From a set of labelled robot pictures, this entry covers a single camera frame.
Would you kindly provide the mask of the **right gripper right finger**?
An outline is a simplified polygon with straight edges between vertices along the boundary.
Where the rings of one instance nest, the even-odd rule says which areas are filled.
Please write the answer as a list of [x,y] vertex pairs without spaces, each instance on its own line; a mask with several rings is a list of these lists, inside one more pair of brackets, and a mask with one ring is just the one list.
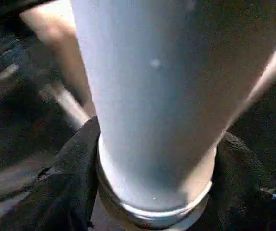
[[276,181],[230,132],[217,146],[210,196],[217,231],[276,231]]

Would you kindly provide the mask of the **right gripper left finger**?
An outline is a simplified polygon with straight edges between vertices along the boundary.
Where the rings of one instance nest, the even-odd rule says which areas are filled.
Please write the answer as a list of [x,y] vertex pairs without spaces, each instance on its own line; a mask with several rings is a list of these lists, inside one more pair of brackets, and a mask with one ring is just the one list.
[[0,231],[86,231],[98,179],[97,117],[85,123],[16,200],[0,205]]

